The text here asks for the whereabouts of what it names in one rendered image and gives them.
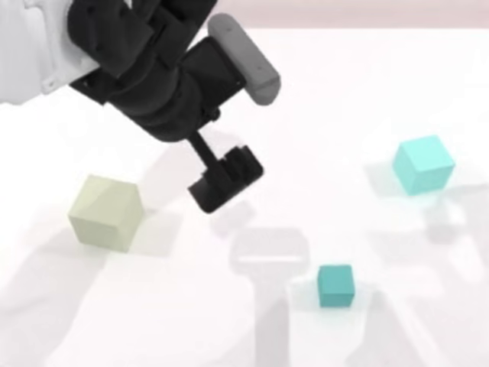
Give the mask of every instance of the white table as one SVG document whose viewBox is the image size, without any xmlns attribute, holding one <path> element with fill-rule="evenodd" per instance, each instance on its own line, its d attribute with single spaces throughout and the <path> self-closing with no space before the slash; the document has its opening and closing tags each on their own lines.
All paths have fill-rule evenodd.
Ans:
<svg viewBox="0 0 489 367">
<path fill-rule="evenodd" d="M 283 93 L 266 109 L 242 93 L 206 129 L 267 171 L 214 216 L 186 193 L 203 166 L 185 143 L 68 88 L 1 106 L 0 363 L 489 363 L 489 33 L 250 34 Z M 408 199 L 390 160 L 433 133 L 458 166 L 445 191 Z M 76 242 L 66 214 L 88 174 L 140 184 L 130 254 Z M 349 310 L 318 306 L 316 272 L 334 263 L 354 266 Z"/>
</svg>

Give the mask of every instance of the cube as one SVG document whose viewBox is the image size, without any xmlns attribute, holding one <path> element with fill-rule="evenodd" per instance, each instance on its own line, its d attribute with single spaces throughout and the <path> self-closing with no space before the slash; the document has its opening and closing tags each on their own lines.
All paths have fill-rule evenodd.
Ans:
<svg viewBox="0 0 489 367">
<path fill-rule="evenodd" d="M 143 219 L 138 187 L 90 175 L 68 215 L 78 240 L 127 252 Z"/>
<path fill-rule="evenodd" d="M 405 141 L 393 162 L 393 170 L 410 196 L 443 189 L 454 168 L 455 162 L 436 135 Z"/>
<path fill-rule="evenodd" d="M 323 265 L 318 273 L 321 307 L 350 307 L 355 297 L 355 282 L 350 265 Z"/>
</svg>

